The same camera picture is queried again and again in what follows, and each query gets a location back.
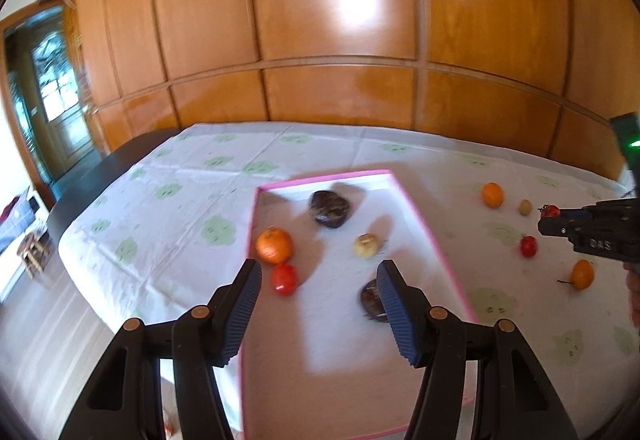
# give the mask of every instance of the pale yellow fruit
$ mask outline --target pale yellow fruit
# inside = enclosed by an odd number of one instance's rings
[[[533,205],[529,200],[522,200],[520,202],[520,205],[518,205],[518,212],[523,216],[529,216],[532,209],[533,209]]]
[[[364,259],[374,257],[380,250],[380,243],[373,234],[363,234],[356,238],[353,242],[353,249],[356,254]]]

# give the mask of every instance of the pink tray border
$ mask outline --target pink tray border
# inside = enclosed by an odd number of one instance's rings
[[[283,187],[294,187],[295,185],[306,185],[306,184],[315,184],[318,182],[335,182],[335,181],[339,181],[339,180],[347,180],[347,179],[351,179],[351,178],[361,178],[361,177],[365,177],[365,176],[377,176],[377,175],[388,175],[391,177],[391,181],[392,184],[396,187],[396,189],[398,189],[399,191],[402,192],[402,194],[404,195],[404,198],[407,200],[407,202],[409,203],[409,207],[411,208],[412,212],[414,213],[415,218],[418,220],[418,222],[420,223],[420,226],[422,227],[422,231],[425,233],[425,235],[429,238],[429,240],[431,241],[431,245],[433,246],[434,250],[436,251],[436,255],[438,256],[438,260],[440,261],[440,263],[442,265],[444,265],[444,268],[447,272],[447,275],[449,276],[449,279],[451,280],[453,287],[455,288],[456,292],[458,292],[458,296],[460,297],[460,300],[462,301],[462,304],[465,308],[465,311],[468,315],[468,318],[472,321],[477,321],[476,318],[476,313],[474,312],[473,308],[471,308],[471,305],[469,304],[468,299],[466,298],[466,293],[464,291],[464,289],[462,288],[462,285],[460,284],[460,281],[458,280],[458,277],[455,276],[455,274],[453,273],[453,270],[451,269],[450,265],[449,265],[449,261],[447,261],[446,256],[444,255],[442,249],[440,248],[440,243],[438,242],[438,240],[435,238],[435,236],[433,235],[433,232],[431,232],[431,229],[429,228],[429,226],[426,224],[424,218],[422,217],[422,214],[420,213],[420,210],[418,210],[418,207],[415,206],[414,203],[414,199],[409,195],[409,193],[406,191],[406,189],[402,186],[402,184],[398,181],[398,179],[396,178],[396,175],[394,174],[394,172],[391,169],[373,169],[373,170],[368,170],[368,171],[353,171],[350,173],[337,173],[337,174],[332,174],[332,175],[324,175],[324,176],[314,176],[311,178],[300,178],[300,179],[296,179],[296,180],[288,180],[285,182],[276,182],[273,184],[265,184],[265,185],[260,185],[257,189],[255,189],[255,194],[254,194],[254,205],[253,205],[253,210],[252,210],[252,215],[251,215],[251,222],[250,222],[250,226],[249,226],[249,232],[248,232],[248,236],[247,236],[247,242],[246,242],[246,256],[249,258],[252,258],[254,256],[254,247],[252,246],[252,235],[254,233],[254,224],[255,224],[255,213],[257,210],[257,204],[258,204],[258,197],[260,197],[261,193],[264,192],[268,192],[268,191],[273,191],[275,189],[281,189]],[[242,434],[244,435],[244,440],[249,440],[250,436],[247,433],[246,430],[246,425],[247,425],[247,420],[246,420],[246,416],[245,416],[245,412],[244,412],[244,355],[242,354],[242,350],[240,351],[239,354],[240,357],[240,373],[239,373],[239,378],[240,378],[240,404],[242,406]],[[463,402],[463,406],[466,406],[468,404],[470,404],[472,401],[469,402]],[[383,436],[388,436],[388,435],[392,435],[395,433],[399,433],[402,431],[406,431],[408,425],[405,427],[401,427],[401,428],[396,428],[396,429],[391,429],[389,431],[385,431],[382,433],[375,433],[373,435],[366,435],[366,436],[358,436],[356,438],[352,438],[350,440],[374,440],[375,438],[380,438]]]

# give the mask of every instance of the ribbed blue pad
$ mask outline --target ribbed blue pad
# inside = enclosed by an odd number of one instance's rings
[[[415,366],[420,355],[415,343],[414,325],[383,264],[378,266],[378,293],[382,306],[385,307],[400,355],[407,359],[409,364]]]
[[[261,286],[262,270],[260,265],[256,263],[226,321],[225,342],[222,345],[222,357],[225,359],[225,365],[232,357],[238,354],[242,338],[244,338],[244,332],[249,324],[251,314],[254,312],[255,302],[258,300]]]

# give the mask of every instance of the finger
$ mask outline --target finger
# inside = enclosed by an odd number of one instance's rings
[[[629,272],[626,275],[626,287],[634,293],[640,293],[640,275]]]

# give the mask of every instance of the blue-gray cloth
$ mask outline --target blue-gray cloth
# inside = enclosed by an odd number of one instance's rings
[[[0,253],[3,253],[12,241],[27,230],[29,225],[36,220],[36,216],[27,199],[28,192],[29,189],[20,195],[9,216],[0,225]]]

